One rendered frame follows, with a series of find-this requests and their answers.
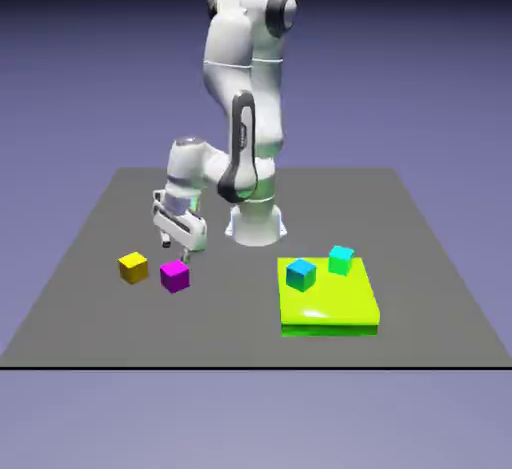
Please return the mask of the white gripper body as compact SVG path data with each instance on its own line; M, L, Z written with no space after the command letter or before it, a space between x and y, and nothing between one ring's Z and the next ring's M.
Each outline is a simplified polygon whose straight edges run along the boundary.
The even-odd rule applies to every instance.
M196 213L186 210L182 215L173 215L157 200L153 201L153 223L168 238L178 242L190 252L206 248L207 223Z

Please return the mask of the small magenta cube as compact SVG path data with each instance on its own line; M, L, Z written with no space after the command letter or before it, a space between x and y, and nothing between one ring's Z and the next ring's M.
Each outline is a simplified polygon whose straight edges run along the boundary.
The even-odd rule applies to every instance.
M181 260L160 266L160 281L170 293L177 293L190 286L190 268Z

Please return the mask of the small yellow cube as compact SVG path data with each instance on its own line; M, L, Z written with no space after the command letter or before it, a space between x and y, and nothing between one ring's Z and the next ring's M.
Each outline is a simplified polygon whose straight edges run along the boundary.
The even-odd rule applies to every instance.
M121 278L129 284L136 284L149 277L148 259L139 252L132 252L118 259Z

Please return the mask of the small blue cube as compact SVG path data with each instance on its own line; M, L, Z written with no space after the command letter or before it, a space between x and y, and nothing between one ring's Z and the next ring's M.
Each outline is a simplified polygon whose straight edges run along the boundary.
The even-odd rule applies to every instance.
M296 259L286 266L285 283L299 292L306 292L316 282L317 266L304 259Z

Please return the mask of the small cyan cube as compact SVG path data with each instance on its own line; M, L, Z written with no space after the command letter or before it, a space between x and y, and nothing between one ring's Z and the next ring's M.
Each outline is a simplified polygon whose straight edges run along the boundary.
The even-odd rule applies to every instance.
M328 256L328 271L330 273L347 276L352 268L355 250L349 247L334 245Z

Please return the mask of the large lime green box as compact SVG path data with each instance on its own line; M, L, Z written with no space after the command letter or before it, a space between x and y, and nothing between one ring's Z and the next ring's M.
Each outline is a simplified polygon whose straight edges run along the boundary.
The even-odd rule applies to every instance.
M286 266L294 258L277 259L281 335L374 336L380 310L363 260L355 257L347 276L328 271L326 258L306 258L317 266L316 282L306 292L285 283Z

